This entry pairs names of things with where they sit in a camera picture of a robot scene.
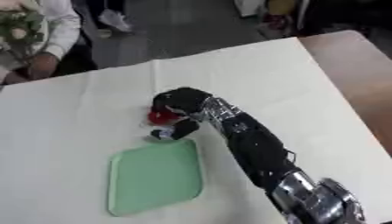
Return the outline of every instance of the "shoe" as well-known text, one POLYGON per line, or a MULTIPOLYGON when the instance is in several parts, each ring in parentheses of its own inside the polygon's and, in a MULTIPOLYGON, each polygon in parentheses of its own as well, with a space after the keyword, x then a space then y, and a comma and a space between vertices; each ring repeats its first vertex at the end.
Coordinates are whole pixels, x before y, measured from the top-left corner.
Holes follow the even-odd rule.
POLYGON ((133 32, 132 25, 125 21, 125 16, 120 12, 105 10, 99 19, 103 24, 114 27, 120 32, 133 32))

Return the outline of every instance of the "bouquet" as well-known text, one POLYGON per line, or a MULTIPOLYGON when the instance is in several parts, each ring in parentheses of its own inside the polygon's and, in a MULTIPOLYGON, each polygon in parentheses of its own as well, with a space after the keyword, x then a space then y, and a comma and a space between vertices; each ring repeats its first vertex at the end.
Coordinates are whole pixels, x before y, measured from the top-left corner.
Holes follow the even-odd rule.
POLYGON ((44 40, 44 16, 15 0, 0 3, 0 50, 10 53, 23 65, 33 55, 33 46, 44 40))

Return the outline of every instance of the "green tray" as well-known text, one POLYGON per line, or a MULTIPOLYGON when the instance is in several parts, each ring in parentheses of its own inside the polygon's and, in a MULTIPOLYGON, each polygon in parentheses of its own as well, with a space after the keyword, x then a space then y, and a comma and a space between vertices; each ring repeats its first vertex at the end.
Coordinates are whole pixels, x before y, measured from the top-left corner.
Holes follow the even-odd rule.
POLYGON ((111 160, 108 210, 114 216, 134 214, 191 200, 202 187, 192 140, 126 150, 111 160))

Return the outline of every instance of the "red object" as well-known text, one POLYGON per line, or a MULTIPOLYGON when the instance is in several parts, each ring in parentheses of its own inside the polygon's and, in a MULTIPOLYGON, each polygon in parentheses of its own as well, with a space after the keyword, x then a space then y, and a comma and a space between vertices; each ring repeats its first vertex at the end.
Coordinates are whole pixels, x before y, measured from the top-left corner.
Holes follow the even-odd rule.
POLYGON ((149 121, 156 125, 167 124, 173 120, 179 119, 179 116, 171 112, 169 109, 165 109, 159 112, 150 112, 148 114, 149 121))

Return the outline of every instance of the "robotic arm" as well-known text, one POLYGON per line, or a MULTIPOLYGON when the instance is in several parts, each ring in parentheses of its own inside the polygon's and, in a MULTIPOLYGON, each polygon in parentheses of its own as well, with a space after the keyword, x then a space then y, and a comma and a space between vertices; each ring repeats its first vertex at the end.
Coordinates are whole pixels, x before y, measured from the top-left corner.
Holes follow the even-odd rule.
POLYGON ((154 98, 151 111, 183 116, 170 130, 154 130, 157 138, 181 138, 209 121, 227 140, 236 161, 252 183, 262 188, 288 223, 364 224, 360 203, 330 178, 313 182, 293 161, 282 142, 247 113, 209 93, 182 87, 154 98))

